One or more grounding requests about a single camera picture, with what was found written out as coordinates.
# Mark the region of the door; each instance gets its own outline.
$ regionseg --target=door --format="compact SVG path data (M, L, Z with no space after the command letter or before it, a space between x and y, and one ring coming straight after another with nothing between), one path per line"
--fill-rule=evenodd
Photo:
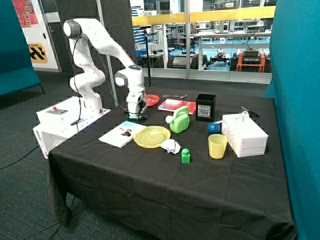
M12 0L12 3L28 43L33 68L37 71L60 72L48 24L38 0Z

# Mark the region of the toy watering can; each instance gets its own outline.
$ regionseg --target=toy watering can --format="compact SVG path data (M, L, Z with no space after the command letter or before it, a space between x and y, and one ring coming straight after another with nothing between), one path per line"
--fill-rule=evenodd
M182 106L174 111L173 116L167 116L165 121L170 124L172 132L179 134L189 126L189 108Z

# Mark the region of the tissue box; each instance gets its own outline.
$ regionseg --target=tissue box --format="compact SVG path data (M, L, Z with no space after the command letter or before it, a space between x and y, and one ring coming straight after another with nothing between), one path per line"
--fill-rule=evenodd
M238 157L265 154L268 135L247 112L223 115L221 132Z

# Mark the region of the red plate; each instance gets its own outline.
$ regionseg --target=red plate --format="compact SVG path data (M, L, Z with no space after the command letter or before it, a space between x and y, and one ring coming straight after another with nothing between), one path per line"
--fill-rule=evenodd
M157 95L146 95L146 103L148 104L148 106L156 105L159 102L159 100L160 97L158 97Z

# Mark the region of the green block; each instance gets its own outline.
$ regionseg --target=green block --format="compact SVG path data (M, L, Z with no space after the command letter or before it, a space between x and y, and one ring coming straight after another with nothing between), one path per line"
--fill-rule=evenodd
M183 164L189 164L190 163L190 153L189 153L189 149L184 148L181 151L181 161Z

